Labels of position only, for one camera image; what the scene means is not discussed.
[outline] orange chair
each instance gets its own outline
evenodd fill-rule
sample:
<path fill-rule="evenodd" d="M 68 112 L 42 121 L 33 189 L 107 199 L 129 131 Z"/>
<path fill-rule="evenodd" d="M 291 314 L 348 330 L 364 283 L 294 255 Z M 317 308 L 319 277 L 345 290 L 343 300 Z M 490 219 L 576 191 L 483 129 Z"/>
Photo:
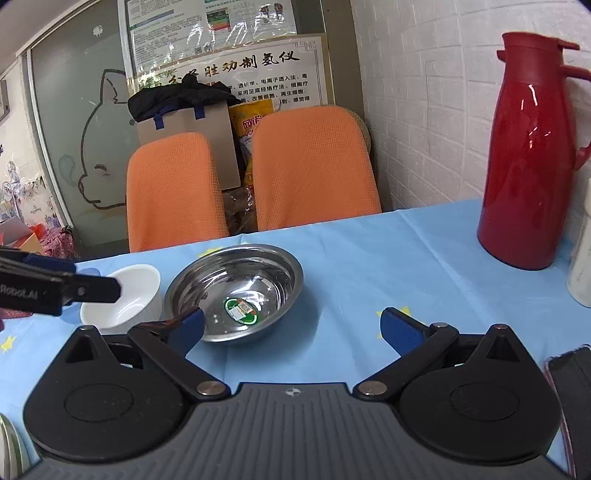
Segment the orange chair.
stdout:
<path fill-rule="evenodd" d="M 203 135 L 173 135 L 137 149 L 127 168 L 127 226 L 131 252 L 228 236 Z"/>
<path fill-rule="evenodd" d="M 268 115 L 252 147 L 260 231 L 382 211 L 363 136 L 344 108 Z"/>

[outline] white brick wall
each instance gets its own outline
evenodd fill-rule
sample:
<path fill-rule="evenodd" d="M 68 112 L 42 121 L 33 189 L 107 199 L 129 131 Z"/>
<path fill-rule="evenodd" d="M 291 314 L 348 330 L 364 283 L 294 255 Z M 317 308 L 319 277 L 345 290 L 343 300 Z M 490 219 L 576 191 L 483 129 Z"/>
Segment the white brick wall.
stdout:
<path fill-rule="evenodd" d="M 591 68 L 591 14 L 577 0 L 351 0 L 382 202 L 394 208 L 482 197 L 504 64 L 502 33 L 575 41 Z M 591 84 L 568 80 L 578 145 L 591 140 Z M 567 221 L 578 231 L 591 162 Z"/>

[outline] blue tablecloth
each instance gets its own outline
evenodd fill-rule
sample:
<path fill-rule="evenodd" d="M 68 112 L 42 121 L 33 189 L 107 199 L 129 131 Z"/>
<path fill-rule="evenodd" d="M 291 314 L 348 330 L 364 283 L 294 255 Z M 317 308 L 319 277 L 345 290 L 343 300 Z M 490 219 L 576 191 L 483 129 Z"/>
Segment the blue tablecloth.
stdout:
<path fill-rule="evenodd" d="M 462 333 L 507 323 L 539 365 L 591 341 L 591 310 L 566 289 L 569 246 L 554 264 L 530 272 L 509 267 L 476 239 L 480 202 L 468 201 L 121 255 L 85 262 L 107 275 L 131 264 L 158 268 L 164 295 L 173 278 L 210 248 L 266 243 L 294 254 L 304 289 L 272 335 L 250 345 L 198 344 L 188 359 L 235 390 L 240 382 L 360 380 L 398 358 L 379 334 L 379 314 L 408 307 L 416 319 L 447 322 Z M 22 425 L 27 395 L 79 324 L 80 306 L 62 317 L 9 320 L 0 333 L 0 411 Z M 550 457 L 565 465 L 561 441 Z"/>

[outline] white bottle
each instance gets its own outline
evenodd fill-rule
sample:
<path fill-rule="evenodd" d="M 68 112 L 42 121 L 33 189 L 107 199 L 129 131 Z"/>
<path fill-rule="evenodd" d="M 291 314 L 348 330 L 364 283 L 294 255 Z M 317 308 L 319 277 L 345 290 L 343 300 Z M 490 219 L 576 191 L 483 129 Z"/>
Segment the white bottle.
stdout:
<path fill-rule="evenodd" d="M 585 197 L 585 216 L 581 234 L 570 261 L 567 286 L 576 301 L 591 307 L 591 179 Z"/>

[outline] stainless steel bowl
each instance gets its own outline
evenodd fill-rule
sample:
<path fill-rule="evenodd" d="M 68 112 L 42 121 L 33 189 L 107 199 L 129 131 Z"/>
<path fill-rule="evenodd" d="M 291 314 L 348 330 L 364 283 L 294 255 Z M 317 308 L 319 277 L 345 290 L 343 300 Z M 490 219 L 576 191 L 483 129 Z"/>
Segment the stainless steel bowl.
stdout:
<path fill-rule="evenodd" d="M 291 308 L 303 280 L 300 263 L 281 248 L 223 248 L 177 275 L 166 292 L 166 314 L 170 318 L 199 306 L 206 317 L 204 342 L 250 341 Z"/>

